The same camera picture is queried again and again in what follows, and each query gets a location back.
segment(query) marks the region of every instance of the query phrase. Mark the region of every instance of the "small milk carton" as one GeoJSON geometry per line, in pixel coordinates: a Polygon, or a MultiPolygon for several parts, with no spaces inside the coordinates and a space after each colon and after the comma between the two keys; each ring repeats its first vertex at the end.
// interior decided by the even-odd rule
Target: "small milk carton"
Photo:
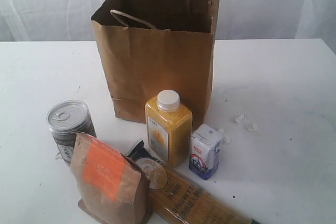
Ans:
{"type": "Polygon", "coordinates": [[[191,136],[189,169],[202,179],[210,178],[217,170],[224,136],[202,124],[191,136]]]}

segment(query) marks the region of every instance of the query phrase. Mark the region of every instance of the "white tabletop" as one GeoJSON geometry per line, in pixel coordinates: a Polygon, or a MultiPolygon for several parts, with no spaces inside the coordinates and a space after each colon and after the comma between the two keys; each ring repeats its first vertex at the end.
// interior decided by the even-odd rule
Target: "white tabletop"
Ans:
{"type": "MultiPolygon", "coordinates": [[[[88,104],[98,138],[119,151],[146,138],[145,125],[114,117],[95,42],[0,43],[1,223],[96,223],[46,123],[70,99],[88,104]]],[[[322,40],[217,41],[206,123],[232,139],[217,173],[201,180],[187,161],[180,172],[265,224],[335,223],[336,56],[322,40]]]]}

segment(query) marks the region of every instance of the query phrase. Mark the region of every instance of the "white fabric backdrop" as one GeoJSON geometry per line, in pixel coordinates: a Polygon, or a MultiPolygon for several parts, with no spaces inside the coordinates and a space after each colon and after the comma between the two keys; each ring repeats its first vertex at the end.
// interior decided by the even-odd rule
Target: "white fabric backdrop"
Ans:
{"type": "MultiPolygon", "coordinates": [[[[0,41],[94,40],[104,0],[0,0],[0,41]]],[[[336,0],[221,0],[218,39],[322,38],[336,52],[336,0]]]]}

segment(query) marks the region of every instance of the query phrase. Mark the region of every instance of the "yellow liquid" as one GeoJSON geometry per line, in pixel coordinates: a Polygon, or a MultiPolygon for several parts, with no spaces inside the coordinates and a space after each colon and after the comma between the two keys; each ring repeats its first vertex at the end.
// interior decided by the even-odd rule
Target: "yellow liquid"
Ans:
{"type": "Polygon", "coordinates": [[[182,104],[174,112],[161,111],[156,100],[153,97],[145,106],[148,144],[170,167],[176,167],[189,155],[192,113],[182,104]]]}

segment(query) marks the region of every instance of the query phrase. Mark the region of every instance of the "bottle label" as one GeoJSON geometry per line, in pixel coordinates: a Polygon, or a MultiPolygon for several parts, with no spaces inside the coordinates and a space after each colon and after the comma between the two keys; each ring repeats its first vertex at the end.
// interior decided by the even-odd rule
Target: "bottle label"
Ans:
{"type": "Polygon", "coordinates": [[[148,117],[149,144],[165,161],[169,158],[169,135],[156,121],[148,117]]]}
{"type": "Polygon", "coordinates": [[[63,159],[68,162],[71,162],[72,155],[74,154],[73,147],[58,144],[58,148],[59,152],[61,152],[63,159]]]}

